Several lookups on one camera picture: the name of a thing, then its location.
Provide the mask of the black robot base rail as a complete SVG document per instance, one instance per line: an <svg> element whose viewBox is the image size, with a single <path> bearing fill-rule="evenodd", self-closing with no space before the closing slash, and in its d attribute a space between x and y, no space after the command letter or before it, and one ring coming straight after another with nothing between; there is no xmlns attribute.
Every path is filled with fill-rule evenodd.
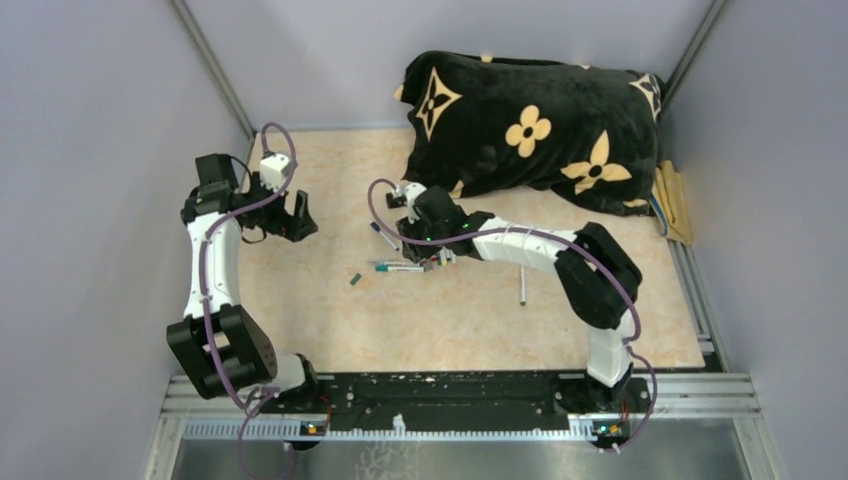
<svg viewBox="0 0 848 480"><path fill-rule="evenodd" d="M333 432L512 433L569 430L581 417L607 423L647 412L648 383L607 389L578 371L325 374L265 403L263 414L314 414Z"/></svg>

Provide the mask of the black floral plush blanket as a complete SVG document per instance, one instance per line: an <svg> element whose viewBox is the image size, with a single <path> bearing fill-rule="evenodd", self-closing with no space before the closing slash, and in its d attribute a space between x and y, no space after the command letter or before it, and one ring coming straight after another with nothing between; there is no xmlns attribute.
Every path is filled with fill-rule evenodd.
<svg viewBox="0 0 848 480"><path fill-rule="evenodd" d="M394 94L415 133L402 179L456 198L528 187L645 216L665 93L654 73L427 51Z"/></svg>

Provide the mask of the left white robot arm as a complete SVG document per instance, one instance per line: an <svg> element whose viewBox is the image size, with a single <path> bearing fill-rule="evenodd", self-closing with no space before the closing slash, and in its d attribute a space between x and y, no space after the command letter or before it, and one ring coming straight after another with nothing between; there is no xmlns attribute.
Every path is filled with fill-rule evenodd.
<svg viewBox="0 0 848 480"><path fill-rule="evenodd" d="M268 335L244 307L239 288L239 251L244 230L298 242L318 226L308 195L296 193L285 209L298 163L268 153L241 190L236 158L213 153L196 158L198 184L180 211L191 243L191 285L183 317L166 329L167 344L203 399L238 397L240 389L275 379L279 362Z"/></svg>

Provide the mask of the green capped white marker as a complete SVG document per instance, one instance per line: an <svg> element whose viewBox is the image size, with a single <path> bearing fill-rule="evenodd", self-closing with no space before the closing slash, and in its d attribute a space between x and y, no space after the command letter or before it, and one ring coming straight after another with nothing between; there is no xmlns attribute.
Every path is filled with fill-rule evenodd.
<svg viewBox="0 0 848 480"><path fill-rule="evenodd" d="M425 272L425 268L419 265L377 265L376 272Z"/></svg>

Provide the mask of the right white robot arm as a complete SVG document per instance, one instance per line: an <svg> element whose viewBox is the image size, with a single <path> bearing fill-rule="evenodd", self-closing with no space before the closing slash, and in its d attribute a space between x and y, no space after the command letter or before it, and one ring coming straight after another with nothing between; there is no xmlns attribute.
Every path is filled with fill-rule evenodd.
<svg viewBox="0 0 848 480"><path fill-rule="evenodd" d="M395 188L386 203L406 212L396 232L404 256L414 262L446 250L555 275L587 326L589 404L612 412L626 400L624 380L633 364L628 346L641 332L635 302L643 275L605 227L588 222L577 230L545 230L490 212L467 213L444 189L418 183Z"/></svg>

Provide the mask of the yellow cloth bundle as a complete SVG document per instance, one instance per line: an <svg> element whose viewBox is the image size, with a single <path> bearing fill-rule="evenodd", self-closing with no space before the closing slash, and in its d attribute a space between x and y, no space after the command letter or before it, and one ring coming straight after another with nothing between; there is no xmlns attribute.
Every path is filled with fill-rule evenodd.
<svg viewBox="0 0 848 480"><path fill-rule="evenodd" d="M661 161L655 169L650 205L661 236L684 246L693 244L683 178L670 160Z"/></svg>

